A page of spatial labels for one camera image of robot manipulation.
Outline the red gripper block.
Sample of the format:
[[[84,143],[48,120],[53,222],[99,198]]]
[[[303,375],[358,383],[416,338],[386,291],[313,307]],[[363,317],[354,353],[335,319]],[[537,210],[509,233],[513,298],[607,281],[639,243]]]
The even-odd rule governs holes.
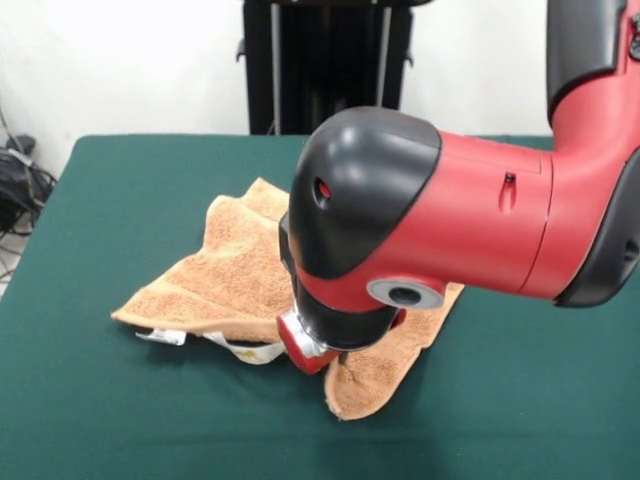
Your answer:
[[[331,350],[312,335],[299,314],[282,314],[277,317],[276,325],[286,353],[299,370],[313,375],[331,362]],[[338,363],[344,365],[348,356],[348,352],[341,352]]]

